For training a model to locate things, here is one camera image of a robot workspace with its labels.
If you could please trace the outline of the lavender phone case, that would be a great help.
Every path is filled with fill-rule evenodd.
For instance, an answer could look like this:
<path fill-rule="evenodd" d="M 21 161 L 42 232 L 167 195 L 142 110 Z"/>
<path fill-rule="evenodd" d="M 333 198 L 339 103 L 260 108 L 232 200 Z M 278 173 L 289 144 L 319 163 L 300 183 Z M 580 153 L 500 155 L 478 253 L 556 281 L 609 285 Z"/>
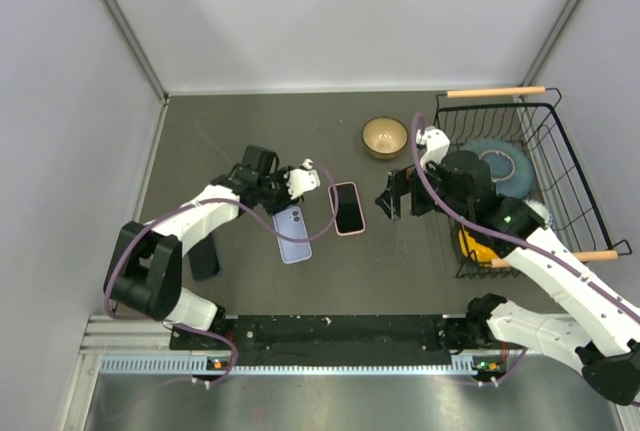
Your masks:
<path fill-rule="evenodd" d="M 281 260 L 285 265 L 297 264 L 312 258 L 306 224 L 299 207 L 289 207 L 274 215 L 272 220 L 274 230 L 278 233 L 277 243 Z"/>

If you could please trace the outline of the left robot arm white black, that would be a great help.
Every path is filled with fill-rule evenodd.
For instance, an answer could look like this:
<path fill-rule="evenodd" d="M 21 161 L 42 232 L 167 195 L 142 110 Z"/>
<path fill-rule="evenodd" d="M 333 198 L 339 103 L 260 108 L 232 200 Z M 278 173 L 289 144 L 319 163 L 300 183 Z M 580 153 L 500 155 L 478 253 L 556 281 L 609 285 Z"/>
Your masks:
<path fill-rule="evenodd" d="M 215 246 L 206 240 L 216 229 L 257 206 L 273 216 L 319 184 L 312 160 L 282 167 L 275 152 L 247 147 L 240 163 L 176 210 L 121 228 L 104 282 L 105 309 L 121 304 L 155 321 L 192 328 L 205 347 L 220 345 L 227 333 L 224 311 L 182 286 L 183 258 L 213 257 Z"/>

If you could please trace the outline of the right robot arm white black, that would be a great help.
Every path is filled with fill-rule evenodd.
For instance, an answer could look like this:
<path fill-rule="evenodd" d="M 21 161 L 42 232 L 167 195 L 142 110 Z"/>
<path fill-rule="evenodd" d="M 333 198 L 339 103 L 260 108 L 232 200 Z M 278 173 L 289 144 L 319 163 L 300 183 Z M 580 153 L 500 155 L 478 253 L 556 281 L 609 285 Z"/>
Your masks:
<path fill-rule="evenodd" d="M 466 340 L 529 348 L 579 373 L 606 400 L 638 405 L 638 308 L 572 254 L 524 200 L 497 193 L 486 162 L 471 151 L 451 152 L 439 162 L 421 157 L 388 173 L 376 203 L 397 220 L 404 195 L 411 198 L 412 215 L 448 215 L 569 315 L 554 318 L 487 294 L 468 305 Z"/>

